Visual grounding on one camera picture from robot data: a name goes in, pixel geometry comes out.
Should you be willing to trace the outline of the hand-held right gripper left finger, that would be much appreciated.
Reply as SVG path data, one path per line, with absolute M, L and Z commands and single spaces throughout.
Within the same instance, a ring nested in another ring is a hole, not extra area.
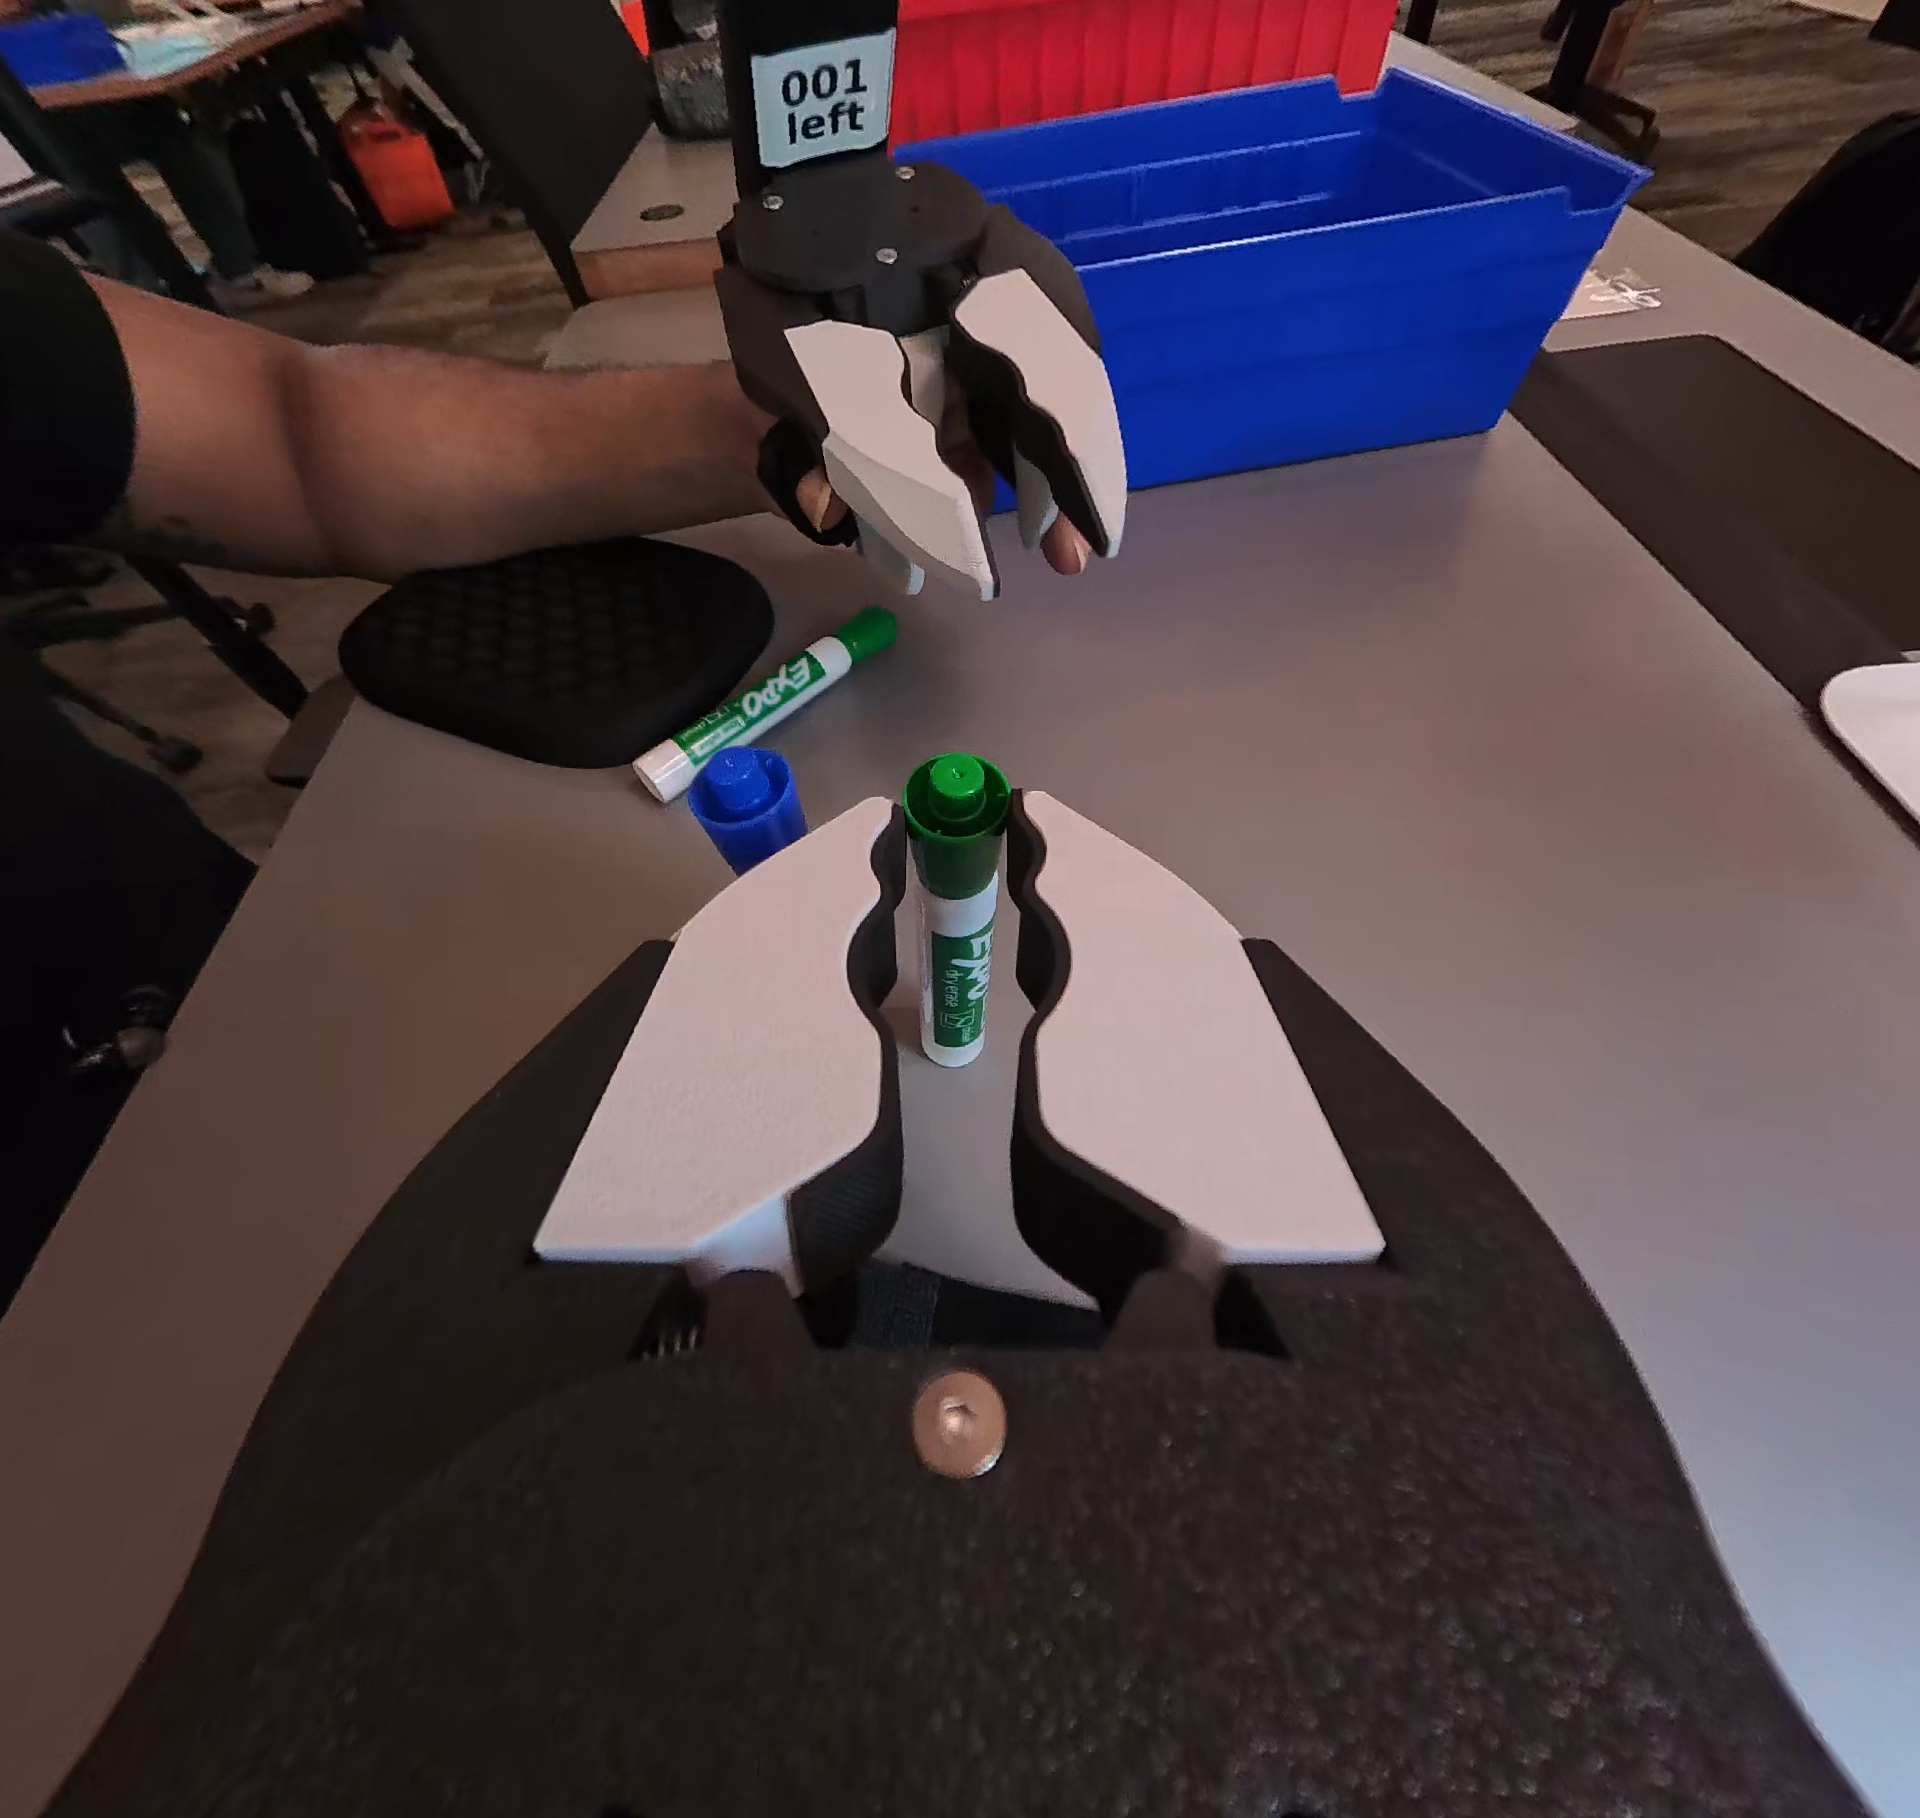
M 845 1272 L 894 1225 L 899 1173 L 853 1238 L 804 1230 L 806 1189 L 883 1123 L 894 803 L 866 797 L 724 886 L 675 934 L 552 1203 L 551 1263 Z

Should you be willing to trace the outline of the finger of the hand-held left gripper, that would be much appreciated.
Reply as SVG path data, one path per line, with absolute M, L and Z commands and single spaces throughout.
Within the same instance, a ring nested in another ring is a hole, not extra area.
M 847 321 L 785 328 L 827 423 L 826 471 L 856 549 L 902 596 L 945 583 L 975 601 L 1002 584 L 972 485 L 941 450 L 946 326 L 894 337 Z
M 1127 461 L 1101 353 L 1023 267 L 979 278 L 948 325 L 948 375 L 980 450 L 1014 485 L 1023 543 L 1069 522 L 1096 557 L 1117 557 Z

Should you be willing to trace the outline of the green dry-erase marker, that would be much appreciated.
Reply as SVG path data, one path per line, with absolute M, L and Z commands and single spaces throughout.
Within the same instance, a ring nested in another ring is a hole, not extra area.
M 933 1064 L 980 1057 L 987 1033 L 1007 777 L 989 761 L 939 753 L 902 789 L 918 886 L 921 1052 Z
M 858 664 L 889 651 L 896 637 L 899 618 L 892 609 L 863 607 L 838 630 L 829 630 L 691 726 L 636 756 L 632 772 L 662 805 L 682 797 L 724 749 L 759 743 L 824 692 L 841 682 Z

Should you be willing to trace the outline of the blue dry-erase marker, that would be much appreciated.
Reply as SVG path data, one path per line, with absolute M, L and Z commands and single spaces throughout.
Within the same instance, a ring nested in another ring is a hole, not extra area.
M 789 763 L 774 749 L 732 745 L 697 772 L 688 805 L 734 875 L 809 835 Z

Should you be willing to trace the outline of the person's left forearm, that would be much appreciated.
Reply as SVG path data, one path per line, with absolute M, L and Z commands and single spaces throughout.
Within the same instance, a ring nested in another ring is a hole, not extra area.
M 394 583 L 774 508 L 729 364 L 310 345 L 2 250 L 2 538 Z

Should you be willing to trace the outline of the person's left hand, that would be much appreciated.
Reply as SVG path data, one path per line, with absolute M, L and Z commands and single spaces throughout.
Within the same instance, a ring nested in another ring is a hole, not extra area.
M 943 459 L 967 481 L 979 510 L 987 510 L 997 493 L 997 471 L 979 445 L 967 409 L 946 413 L 939 432 Z M 923 589 L 923 567 L 896 555 L 881 538 L 860 536 L 853 508 L 836 495 L 827 474 L 810 464 L 817 453 L 809 440 L 781 420 L 760 435 L 756 477 L 781 514 L 812 540 L 858 550 L 889 584 L 914 595 Z M 1072 526 L 1063 510 L 1045 517 L 1038 550 L 1060 575 L 1077 575 L 1094 559 L 1091 540 Z

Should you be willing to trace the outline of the blue plastic bin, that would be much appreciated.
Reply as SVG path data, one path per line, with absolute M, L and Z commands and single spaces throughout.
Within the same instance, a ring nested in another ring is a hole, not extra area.
M 1649 171 L 1388 68 L 900 149 L 1072 259 L 1129 485 L 1492 430 Z

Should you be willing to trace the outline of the red plastic bin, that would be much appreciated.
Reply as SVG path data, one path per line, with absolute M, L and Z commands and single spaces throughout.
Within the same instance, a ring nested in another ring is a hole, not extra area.
M 1330 78 L 1381 82 L 1400 0 L 900 0 L 892 140 Z

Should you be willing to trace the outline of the black mesh chair pad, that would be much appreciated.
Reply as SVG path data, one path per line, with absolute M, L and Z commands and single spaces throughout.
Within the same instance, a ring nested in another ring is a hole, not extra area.
M 400 721 L 605 770 L 729 700 L 774 618 L 741 563 L 627 533 L 413 573 L 343 630 L 338 655 L 353 688 Z

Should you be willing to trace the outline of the black panel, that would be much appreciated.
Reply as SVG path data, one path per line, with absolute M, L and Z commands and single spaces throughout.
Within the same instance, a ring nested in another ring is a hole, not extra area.
M 646 58 L 610 0 L 368 0 L 478 140 L 565 296 L 588 301 L 572 246 L 653 125 Z

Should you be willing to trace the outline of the black table mat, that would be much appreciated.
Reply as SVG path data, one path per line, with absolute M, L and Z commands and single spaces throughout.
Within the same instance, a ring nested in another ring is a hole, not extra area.
M 1917 462 L 1708 335 L 1540 353 L 1519 423 L 1796 702 L 1917 669 Z

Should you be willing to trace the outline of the cluttered wooden desk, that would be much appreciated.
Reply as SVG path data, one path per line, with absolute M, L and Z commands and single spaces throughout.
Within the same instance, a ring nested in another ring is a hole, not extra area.
M 324 29 L 350 25 L 362 0 L 141 0 L 116 29 L 126 62 L 83 78 L 29 82 L 47 110 L 180 97 Z

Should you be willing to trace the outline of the white metal stand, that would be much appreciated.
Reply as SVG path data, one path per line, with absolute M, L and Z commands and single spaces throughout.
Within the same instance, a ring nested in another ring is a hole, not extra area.
M 1818 697 L 1823 726 L 1919 826 L 1919 678 L 1913 655 L 1839 672 Z

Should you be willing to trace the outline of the small blue bin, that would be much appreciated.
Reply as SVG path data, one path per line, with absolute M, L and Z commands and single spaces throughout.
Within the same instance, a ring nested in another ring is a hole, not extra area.
M 91 10 L 24 16 L 0 29 L 2 58 L 31 91 L 130 73 L 130 60 L 110 27 Z

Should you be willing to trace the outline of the black chair frame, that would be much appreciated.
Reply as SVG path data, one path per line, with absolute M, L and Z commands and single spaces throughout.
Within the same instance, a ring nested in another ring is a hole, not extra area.
M 176 618 L 201 634 L 209 651 L 252 695 L 287 721 L 284 732 L 269 751 L 264 770 L 275 786 L 305 787 L 354 703 L 347 678 L 332 676 L 308 688 L 260 630 L 254 630 L 244 616 L 237 616 L 183 566 L 134 557 L 132 570 Z

